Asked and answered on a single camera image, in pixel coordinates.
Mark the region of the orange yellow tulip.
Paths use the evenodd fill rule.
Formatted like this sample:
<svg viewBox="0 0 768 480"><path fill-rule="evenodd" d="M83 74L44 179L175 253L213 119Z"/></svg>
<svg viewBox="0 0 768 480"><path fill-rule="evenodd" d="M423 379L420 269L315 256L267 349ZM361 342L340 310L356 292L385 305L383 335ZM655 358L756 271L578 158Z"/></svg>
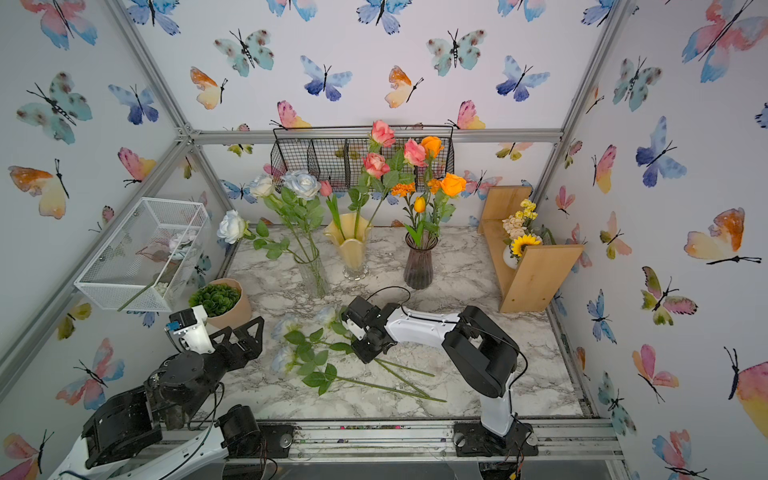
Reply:
<svg viewBox="0 0 768 480"><path fill-rule="evenodd" d="M406 198L406 213L409 220L406 229L414 246L419 249L429 241L431 220L427 207L428 199L424 196L415 197L411 194Z"/></svg>

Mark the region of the orange marigold flower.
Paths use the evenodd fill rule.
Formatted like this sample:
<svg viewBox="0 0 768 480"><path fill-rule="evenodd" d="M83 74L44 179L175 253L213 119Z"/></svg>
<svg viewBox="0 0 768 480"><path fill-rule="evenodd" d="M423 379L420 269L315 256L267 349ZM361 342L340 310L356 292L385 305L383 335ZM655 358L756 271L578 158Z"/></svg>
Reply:
<svg viewBox="0 0 768 480"><path fill-rule="evenodd" d="M418 211L417 203L420 200L420 197L416 194L415 184L396 184L391 190L391 194L394 197L403 198L405 200L406 206L403 210L406 212L408 218L405 227L412 240L417 243L416 234L419 232L420 225L420 212Z"/></svg>

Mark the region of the small pink rosebud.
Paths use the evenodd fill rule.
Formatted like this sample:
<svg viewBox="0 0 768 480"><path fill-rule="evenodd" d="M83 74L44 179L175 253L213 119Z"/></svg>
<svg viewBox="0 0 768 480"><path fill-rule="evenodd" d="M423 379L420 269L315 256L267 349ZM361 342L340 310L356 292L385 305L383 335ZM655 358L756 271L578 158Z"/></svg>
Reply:
<svg viewBox="0 0 768 480"><path fill-rule="evenodd" d="M319 193L326 198L326 205L331 213L333 225L336 227L342 241L346 240L345 233L341 222L341 216L339 212L338 199L333 192L333 188L329 180L320 182Z"/></svg>

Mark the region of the orange rose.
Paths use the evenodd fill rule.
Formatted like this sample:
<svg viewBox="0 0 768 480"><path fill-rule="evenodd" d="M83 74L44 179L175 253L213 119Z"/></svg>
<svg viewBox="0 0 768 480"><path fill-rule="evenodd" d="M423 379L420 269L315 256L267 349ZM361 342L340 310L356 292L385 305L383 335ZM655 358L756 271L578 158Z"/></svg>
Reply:
<svg viewBox="0 0 768 480"><path fill-rule="evenodd" d="M439 156L443 150L442 140L435 136L428 136L422 139L420 145L425 150L424 164L419 168L423 181L428 183L431 180L440 179L442 173Z"/></svg>
<svg viewBox="0 0 768 480"><path fill-rule="evenodd" d="M440 200L439 236L441 224L447 223L452 218L454 212L456 211L455 201L466 190L467 186L467 181L463 177L459 177L451 173L447 173L445 177L440 181L442 188Z"/></svg>

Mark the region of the pink rose tall stem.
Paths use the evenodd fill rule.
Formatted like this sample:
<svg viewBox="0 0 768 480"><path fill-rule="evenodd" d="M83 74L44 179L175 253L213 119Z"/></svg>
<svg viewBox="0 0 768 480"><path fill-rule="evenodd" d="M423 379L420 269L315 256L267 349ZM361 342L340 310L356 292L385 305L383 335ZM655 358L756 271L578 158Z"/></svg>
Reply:
<svg viewBox="0 0 768 480"><path fill-rule="evenodd" d="M369 135L368 153L375 152L382 155L381 150L384 147L391 147L394 144L395 144L394 130L382 120L375 121L373 123L372 129Z"/></svg>

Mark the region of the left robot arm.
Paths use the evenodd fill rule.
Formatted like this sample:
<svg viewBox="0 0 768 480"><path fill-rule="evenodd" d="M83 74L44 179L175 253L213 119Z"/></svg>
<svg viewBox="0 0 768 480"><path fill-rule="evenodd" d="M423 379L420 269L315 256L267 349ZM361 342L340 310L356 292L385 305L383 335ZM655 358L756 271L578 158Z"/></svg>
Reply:
<svg viewBox="0 0 768 480"><path fill-rule="evenodd" d="M110 398L86 421L53 479L117 478L118 469L159 443L174 421L188 426L223 377L244 368L263 350L265 321L256 317L236 329L209 336L212 351L178 352L167 358L140 387ZM210 463L261 455L265 441L251 410L236 405L213 414L187 443L125 473L127 479L182 479Z"/></svg>

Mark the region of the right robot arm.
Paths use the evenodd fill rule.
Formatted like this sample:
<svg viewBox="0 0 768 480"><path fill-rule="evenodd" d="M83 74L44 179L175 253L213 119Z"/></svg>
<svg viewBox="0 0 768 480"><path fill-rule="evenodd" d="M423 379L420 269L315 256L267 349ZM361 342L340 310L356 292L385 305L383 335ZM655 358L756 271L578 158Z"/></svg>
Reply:
<svg viewBox="0 0 768 480"><path fill-rule="evenodd" d="M442 350L464 381L481 397L482 427L501 439L517 422L513 385L527 372L519 345L476 306L458 313L426 313L399 303L383 307L356 297L341 314L352 334L352 351L364 363L391 347L409 343Z"/></svg>

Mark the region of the clear glass vase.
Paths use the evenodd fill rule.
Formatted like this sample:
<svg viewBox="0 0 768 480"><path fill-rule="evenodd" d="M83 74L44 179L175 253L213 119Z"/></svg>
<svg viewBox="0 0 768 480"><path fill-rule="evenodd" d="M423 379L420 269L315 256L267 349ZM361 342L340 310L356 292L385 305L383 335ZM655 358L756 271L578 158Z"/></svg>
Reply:
<svg viewBox="0 0 768 480"><path fill-rule="evenodd" d="M310 246L308 255L294 255L294 261L298 265L308 295L311 298L325 297L329 293L329 284L319 250Z"/></svg>

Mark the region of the yellow ruffled glass vase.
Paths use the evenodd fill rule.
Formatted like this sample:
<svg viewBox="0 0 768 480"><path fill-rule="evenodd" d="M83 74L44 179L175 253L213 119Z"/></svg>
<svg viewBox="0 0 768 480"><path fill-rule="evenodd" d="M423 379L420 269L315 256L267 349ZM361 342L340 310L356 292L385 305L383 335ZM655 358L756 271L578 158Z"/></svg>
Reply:
<svg viewBox="0 0 768 480"><path fill-rule="evenodd" d="M357 218L355 213L342 214L339 220L340 227L331 222L324 229L324 235L335 246L344 264L344 276L349 280L361 280L368 273L366 252L373 227L367 219Z"/></svg>

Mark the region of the sunflower bouquet in white vase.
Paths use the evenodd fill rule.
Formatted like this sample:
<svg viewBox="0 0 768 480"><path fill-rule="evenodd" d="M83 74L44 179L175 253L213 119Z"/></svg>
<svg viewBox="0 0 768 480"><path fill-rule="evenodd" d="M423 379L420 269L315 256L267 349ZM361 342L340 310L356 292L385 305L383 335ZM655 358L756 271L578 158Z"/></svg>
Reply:
<svg viewBox="0 0 768 480"><path fill-rule="evenodd" d="M518 268L528 247L555 244L553 235L545 226L532 227L538 217L536 208L537 205L534 202L525 199L515 213L502 221L502 228L506 234L503 259L505 264L513 270Z"/></svg>

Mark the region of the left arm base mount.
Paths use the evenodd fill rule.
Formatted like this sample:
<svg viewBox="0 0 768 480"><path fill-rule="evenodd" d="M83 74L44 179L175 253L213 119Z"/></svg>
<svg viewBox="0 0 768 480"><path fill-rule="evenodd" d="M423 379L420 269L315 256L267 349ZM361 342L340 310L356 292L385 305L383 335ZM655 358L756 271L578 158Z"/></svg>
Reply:
<svg viewBox="0 0 768 480"><path fill-rule="evenodd" d="M296 427L287 423L257 421L247 405L235 405L214 422L223 436L228 459L285 459L294 443Z"/></svg>

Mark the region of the aluminium front rail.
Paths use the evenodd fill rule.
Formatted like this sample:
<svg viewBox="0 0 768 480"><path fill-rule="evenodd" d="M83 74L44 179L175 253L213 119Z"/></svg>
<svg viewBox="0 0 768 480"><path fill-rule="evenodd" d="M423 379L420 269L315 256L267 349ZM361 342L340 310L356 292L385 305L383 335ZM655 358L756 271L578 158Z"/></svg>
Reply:
<svg viewBox="0 0 768 480"><path fill-rule="evenodd" d="M610 422L586 418L524 418L538 437L539 454L505 458L459 457L453 443L453 425L467 419L393 421L296 421L289 462L395 462L474 461L481 463L528 460L618 461L624 458Z"/></svg>

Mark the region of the white mesh wall box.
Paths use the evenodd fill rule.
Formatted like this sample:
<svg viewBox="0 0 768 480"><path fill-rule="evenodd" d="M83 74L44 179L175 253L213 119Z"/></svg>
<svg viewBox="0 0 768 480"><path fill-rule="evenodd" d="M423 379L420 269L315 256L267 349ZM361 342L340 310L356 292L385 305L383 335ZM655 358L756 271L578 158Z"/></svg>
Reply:
<svg viewBox="0 0 768 480"><path fill-rule="evenodd" d="M204 204L143 197L74 286L102 310L179 310L210 233Z"/></svg>

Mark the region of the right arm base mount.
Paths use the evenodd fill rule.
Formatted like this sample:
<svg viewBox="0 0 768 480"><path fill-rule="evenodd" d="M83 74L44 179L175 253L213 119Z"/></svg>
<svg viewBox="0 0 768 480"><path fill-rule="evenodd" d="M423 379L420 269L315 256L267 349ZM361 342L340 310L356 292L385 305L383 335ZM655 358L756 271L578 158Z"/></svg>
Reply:
<svg viewBox="0 0 768 480"><path fill-rule="evenodd" d="M480 422L457 422L453 425L453 443L459 457L522 458L539 454L538 437L532 425L517 420L502 436L490 432Z"/></svg>

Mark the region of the wooden wall shelf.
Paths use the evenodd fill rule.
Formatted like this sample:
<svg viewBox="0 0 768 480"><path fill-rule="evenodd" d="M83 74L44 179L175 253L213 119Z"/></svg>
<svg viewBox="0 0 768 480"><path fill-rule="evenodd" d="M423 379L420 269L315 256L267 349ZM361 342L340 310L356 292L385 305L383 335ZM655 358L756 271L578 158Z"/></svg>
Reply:
<svg viewBox="0 0 768 480"><path fill-rule="evenodd" d="M501 313L546 310L584 251L581 244L535 245L525 248L516 268L504 260L507 238L502 221L516 213L532 189L495 186L485 200L478 232L487 242L501 291Z"/></svg>

